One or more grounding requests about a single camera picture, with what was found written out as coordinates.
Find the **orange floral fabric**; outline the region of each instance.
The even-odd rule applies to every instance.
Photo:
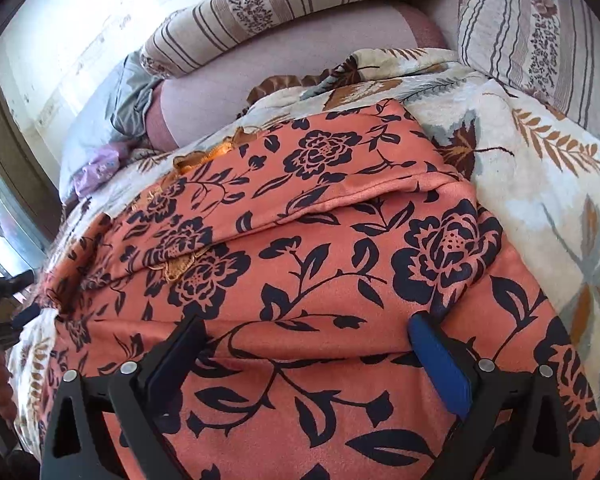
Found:
[[[47,277],[43,420],[65,370],[114,373],[196,314],[211,340],[156,420],[192,478],[419,479],[454,423],[407,340],[429,310],[476,357],[554,369],[574,475],[593,477],[598,414],[562,323],[397,102],[286,121],[185,171],[102,218]]]

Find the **striped cushion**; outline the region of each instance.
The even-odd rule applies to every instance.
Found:
[[[458,52],[600,138],[600,22],[583,0],[462,0]]]
[[[358,1],[207,0],[168,17],[144,44],[142,65],[153,75],[181,77],[267,29]]]

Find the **bed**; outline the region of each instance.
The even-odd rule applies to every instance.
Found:
[[[244,37],[234,37],[227,46],[232,12],[222,1],[210,0],[191,12],[171,16],[141,54],[149,72],[167,78],[147,112],[148,124],[155,126],[149,135],[168,148],[182,147],[124,168],[76,207],[62,226],[45,270],[51,275],[102,214],[115,218],[142,190],[167,174],[195,167],[212,150],[229,151],[281,121],[301,121],[322,112],[338,113],[394,99],[420,123],[445,162],[474,184],[478,200],[499,218],[558,311],[568,332],[564,336],[571,338],[580,355],[564,356],[560,364],[563,387],[573,394],[570,423],[572,429],[598,424],[592,430],[593,434],[598,431],[597,439],[581,444],[600,447],[600,419],[592,422],[590,417],[592,402],[600,415],[600,22],[586,3],[414,0],[413,5],[440,22],[443,34],[430,34],[430,44],[418,42],[412,34],[415,44],[396,37],[387,44],[365,40],[350,48],[356,41],[352,38],[342,54],[324,43],[316,59],[301,64],[300,70],[306,66],[306,72],[282,72],[289,60],[280,59],[273,73],[267,73],[265,66],[264,72],[254,71],[254,79],[241,76],[239,88],[222,101],[223,115],[213,114],[205,121],[204,116],[212,114],[211,104],[194,90],[215,77],[211,67],[228,59],[227,73],[233,74],[229,72],[235,70],[232,56],[237,59],[243,52],[256,59],[260,46],[271,48],[278,32],[292,38],[296,32],[288,23],[273,26],[284,21],[293,24],[293,9],[307,3],[271,0],[277,18],[272,18],[271,11],[251,20],[242,29]],[[311,1],[314,10],[322,12],[338,7],[306,20],[318,36],[320,20],[344,22],[348,6],[366,5],[356,11],[359,15],[385,12],[390,6],[393,18],[397,14],[405,19],[393,4]],[[286,20],[280,18],[283,13],[277,6],[290,10]],[[454,8],[456,41],[445,42],[456,27],[450,25]],[[217,23],[210,27],[205,18],[219,9],[224,14],[216,16]],[[266,36],[261,35],[269,28]],[[255,40],[245,43],[250,36]],[[448,50],[441,43],[458,47]],[[332,54],[340,59],[334,62]],[[227,76],[223,77],[218,81],[224,83]],[[272,80],[261,85],[261,77]],[[243,112],[240,102],[247,95],[251,95],[250,106]],[[192,102],[200,104],[186,106]],[[232,121],[234,115],[240,116]],[[44,286],[43,278],[40,294]],[[55,316],[52,309],[44,308],[10,355],[18,401],[15,427],[38,457],[43,434],[39,417],[42,383],[50,361],[58,360],[52,354],[58,351],[54,349]],[[590,387],[577,380],[581,367]],[[581,478],[593,478],[595,471],[579,467]]]

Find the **grey cloth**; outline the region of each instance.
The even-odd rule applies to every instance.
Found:
[[[125,137],[137,139],[146,133],[144,118],[160,81],[161,78],[145,72],[138,52],[129,54],[122,62],[118,86],[107,103],[106,113],[111,125]]]

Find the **silver screw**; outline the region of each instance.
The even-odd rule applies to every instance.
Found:
[[[64,375],[62,376],[62,380],[65,383],[70,383],[71,381],[73,381],[76,377],[78,376],[78,372],[76,372],[75,370],[67,370]]]
[[[538,371],[540,372],[540,375],[542,375],[542,377],[551,377],[554,374],[554,371],[551,370],[551,367],[549,365],[540,365]]]
[[[491,359],[480,359],[478,361],[478,368],[483,372],[493,372],[496,369],[496,365]]]
[[[136,370],[138,370],[138,363],[136,363],[135,361],[127,361],[126,363],[123,363],[120,367],[120,373],[123,373],[125,375],[132,374]]]

